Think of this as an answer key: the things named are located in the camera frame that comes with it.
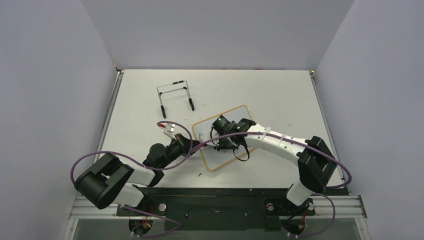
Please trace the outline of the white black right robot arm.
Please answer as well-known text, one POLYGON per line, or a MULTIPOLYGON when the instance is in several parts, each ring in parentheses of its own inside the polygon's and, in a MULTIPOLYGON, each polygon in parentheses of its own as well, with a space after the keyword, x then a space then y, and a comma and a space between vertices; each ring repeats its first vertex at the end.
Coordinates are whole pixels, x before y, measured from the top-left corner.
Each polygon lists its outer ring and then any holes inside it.
POLYGON ((317 136, 296 138, 271 130, 253 120, 242 118, 230 121, 220 115, 211 125, 219 136, 224 136, 225 148, 257 148, 280 156, 298 168, 299 179, 282 199, 283 209, 296 213, 314 193, 323 193, 337 166, 325 141, 317 136))

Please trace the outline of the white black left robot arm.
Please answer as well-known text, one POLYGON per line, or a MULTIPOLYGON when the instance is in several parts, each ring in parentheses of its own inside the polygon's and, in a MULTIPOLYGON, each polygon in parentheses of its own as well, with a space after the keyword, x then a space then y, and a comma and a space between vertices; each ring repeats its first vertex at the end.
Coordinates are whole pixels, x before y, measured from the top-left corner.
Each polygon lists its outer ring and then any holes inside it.
POLYGON ((111 204, 127 205, 136 215, 143 215, 149 210, 149 201, 138 185, 156 186, 165 175, 164 168, 198 145, 198 140, 191 141, 178 133, 167 146, 152 145, 143 165, 138 167, 123 163, 115 153, 105 152, 73 185, 100 210, 111 204))

